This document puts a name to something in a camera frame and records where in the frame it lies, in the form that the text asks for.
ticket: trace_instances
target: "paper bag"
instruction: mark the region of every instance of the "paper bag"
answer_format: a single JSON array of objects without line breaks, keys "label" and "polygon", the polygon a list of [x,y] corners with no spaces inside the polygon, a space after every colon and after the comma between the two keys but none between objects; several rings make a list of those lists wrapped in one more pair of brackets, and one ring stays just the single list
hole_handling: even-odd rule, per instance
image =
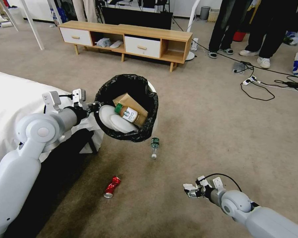
[{"label": "paper bag", "polygon": [[131,107],[132,109],[136,110],[143,116],[148,116],[148,112],[139,104],[137,103],[128,93],[120,95],[119,97],[113,100],[115,106],[120,103],[123,106]]}]

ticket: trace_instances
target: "bed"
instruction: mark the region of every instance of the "bed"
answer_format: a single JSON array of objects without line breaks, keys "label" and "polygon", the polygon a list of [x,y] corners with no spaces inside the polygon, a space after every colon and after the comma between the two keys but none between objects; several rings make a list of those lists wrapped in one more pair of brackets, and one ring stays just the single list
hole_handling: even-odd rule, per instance
[{"label": "bed", "polygon": [[[6,153],[16,149],[20,143],[15,135],[18,121],[28,114],[42,113],[44,108],[42,93],[49,91],[57,91],[59,95],[69,94],[56,87],[0,72],[0,161]],[[61,108],[72,105],[71,100],[66,97],[62,97],[61,102]],[[98,150],[104,133],[97,125],[93,114],[73,127],[72,134],[81,129],[93,132],[91,139],[93,146]],[[81,153],[91,152],[92,149],[88,143],[81,150]],[[42,153],[40,161],[43,162],[49,153]]]}]

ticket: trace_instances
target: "plastic water bottle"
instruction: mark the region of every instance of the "plastic water bottle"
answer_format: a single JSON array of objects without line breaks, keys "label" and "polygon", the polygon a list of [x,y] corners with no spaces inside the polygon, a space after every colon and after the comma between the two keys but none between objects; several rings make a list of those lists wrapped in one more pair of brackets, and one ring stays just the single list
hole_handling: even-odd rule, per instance
[{"label": "plastic water bottle", "polygon": [[158,137],[152,137],[151,139],[151,148],[152,148],[152,155],[151,157],[153,159],[157,158],[157,149],[159,147],[159,138]]}]

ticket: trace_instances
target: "wooden cabinet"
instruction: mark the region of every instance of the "wooden cabinet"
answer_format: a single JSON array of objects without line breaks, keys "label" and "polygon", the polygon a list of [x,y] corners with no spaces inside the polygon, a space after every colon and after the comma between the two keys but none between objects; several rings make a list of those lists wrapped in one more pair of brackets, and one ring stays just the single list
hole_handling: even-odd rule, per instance
[{"label": "wooden cabinet", "polygon": [[[169,61],[170,72],[177,63],[184,63],[191,47],[191,32],[156,29],[132,25],[109,25],[91,22],[69,21],[59,26],[63,40],[77,45],[101,48],[119,52],[124,55],[137,55],[147,58]],[[99,47],[96,42],[102,38],[111,41],[121,40],[118,48]]]}]

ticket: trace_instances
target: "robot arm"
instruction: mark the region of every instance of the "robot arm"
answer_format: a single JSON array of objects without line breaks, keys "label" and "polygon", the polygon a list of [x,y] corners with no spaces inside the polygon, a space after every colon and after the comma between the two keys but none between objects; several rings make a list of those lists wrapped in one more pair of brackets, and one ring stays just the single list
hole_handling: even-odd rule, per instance
[{"label": "robot arm", "polygon": [[270,208],[259,206],[242,191],[226,191],[220,177],[213,179],[213,186],[204,176],[197,178],[195,186],[183,184],[189,197],[208,198],[234,221],[243,224],[255,238],[298,238],[298,225],[294,222]]},{"label": "robot arm", "polygon": [[19,214],[41,168],[42,152],[56,148],[71,137],[71,128],[98,110],[100,104],[85,104],[86,91],[73,91],[73,105],[60,109],[57,92],[42,95],[47,113],[25,116],[16,127],[22,142],[0,162],[0,236]]}]

